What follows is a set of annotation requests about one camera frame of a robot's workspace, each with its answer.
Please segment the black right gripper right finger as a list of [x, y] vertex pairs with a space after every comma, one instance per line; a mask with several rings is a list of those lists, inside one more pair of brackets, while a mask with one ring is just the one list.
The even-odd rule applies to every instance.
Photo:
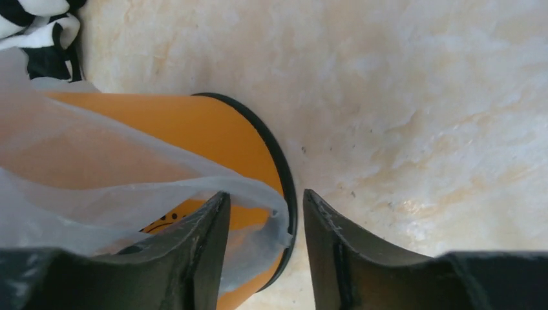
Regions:
[[409, 251], [303, 195], [317, 309], [546, 309], [545, 251]]

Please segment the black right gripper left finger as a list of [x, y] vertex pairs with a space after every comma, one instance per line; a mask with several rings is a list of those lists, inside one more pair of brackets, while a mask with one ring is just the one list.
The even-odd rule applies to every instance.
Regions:
[[1, 251], [2, 309], [215, 309], [231, 200], [199, 210], [116, 254], [43, 247]]

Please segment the translucent blue plastic bag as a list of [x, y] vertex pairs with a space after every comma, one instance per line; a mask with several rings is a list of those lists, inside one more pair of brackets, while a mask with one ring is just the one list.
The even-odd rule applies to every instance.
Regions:
[[31, 80], [1, 52], [3, 247], [93, 255], [159, 233], [219, 191], [232, 200], [220, 293], [274, 280], [290, 257], [288, 206], [274, 188], [115, 119], [47, 96], [102, 93], [84, 81]]

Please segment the orange trash bin gold rim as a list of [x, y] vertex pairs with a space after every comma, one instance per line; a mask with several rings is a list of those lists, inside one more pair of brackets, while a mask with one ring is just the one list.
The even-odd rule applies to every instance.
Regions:
[[47, 96], [115, 119], [263, 181], [283, 195], [289, 213], [288, 232], [296, 235], [297, 195], [288, 162], [268, 127], [240, 102], [210, 92], [169, 96], [49, 91]]

